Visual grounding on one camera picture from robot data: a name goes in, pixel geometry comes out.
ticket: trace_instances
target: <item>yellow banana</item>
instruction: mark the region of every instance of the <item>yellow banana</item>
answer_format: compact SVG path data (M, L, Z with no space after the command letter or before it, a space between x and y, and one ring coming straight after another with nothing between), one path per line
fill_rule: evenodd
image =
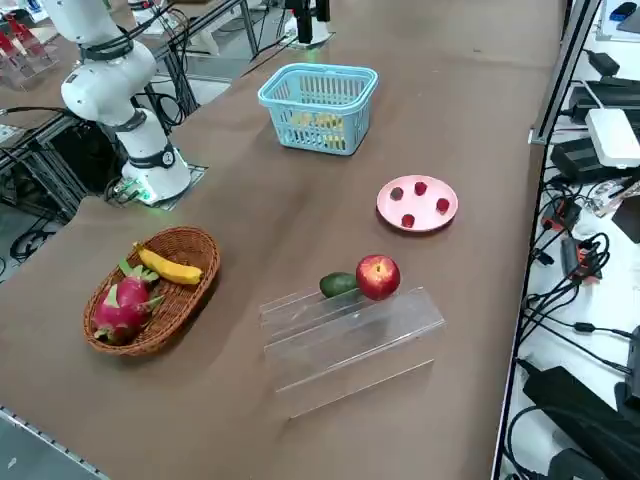
M197 285L200 283L202 270L199 268L171 262L157 253L147 250L138 243L134 245L145 267L150 268L162 278L181 285Z

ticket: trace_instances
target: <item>clear acrylic stand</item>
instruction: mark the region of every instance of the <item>clear acrylic stand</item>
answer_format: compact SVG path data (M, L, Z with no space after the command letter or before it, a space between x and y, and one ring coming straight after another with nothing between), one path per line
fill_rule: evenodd
M282 413L295 418L433 361L442 315L423 287L374 302L308 289L263 305L265 355Z
M23 54L19 62L0 56L0 83L13 90L29 91L37 87L59 62L55 45L44 45L45 54L35 57Z

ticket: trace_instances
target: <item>wicker basket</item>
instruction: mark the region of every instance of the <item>wicker basket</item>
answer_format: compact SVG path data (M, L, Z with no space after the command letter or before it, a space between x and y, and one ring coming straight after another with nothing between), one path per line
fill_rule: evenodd
M198 285L176 285L161 278L152 294L164 295L165 298L154 310L147 326L132 343L112 346L93 337L92 318L101 293L124 278L120 269L115 268L93 292L84 310L84 336L96 350L113 355L137 356L162 348L199 306L220 265L216 242L199 228L170 228L154 235L144 242L144 246L173 262L202 269L202 280ZM132 267L142 263L135 249L129 253L127 261Z

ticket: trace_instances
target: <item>red apple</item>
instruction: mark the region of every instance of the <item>red apple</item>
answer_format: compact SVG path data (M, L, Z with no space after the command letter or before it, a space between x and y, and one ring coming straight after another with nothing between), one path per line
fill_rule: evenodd
M372 300L384 300L400 286L400 269L384 255L369 255L360 260L356 281L362 293Z

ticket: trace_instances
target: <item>avocado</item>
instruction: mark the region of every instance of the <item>avocado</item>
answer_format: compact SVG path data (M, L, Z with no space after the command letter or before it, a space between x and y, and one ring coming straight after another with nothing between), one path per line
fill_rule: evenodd
M354 288L358 288L358 282L352 273L334 272L320 280L320 291L327 298L335 297Z

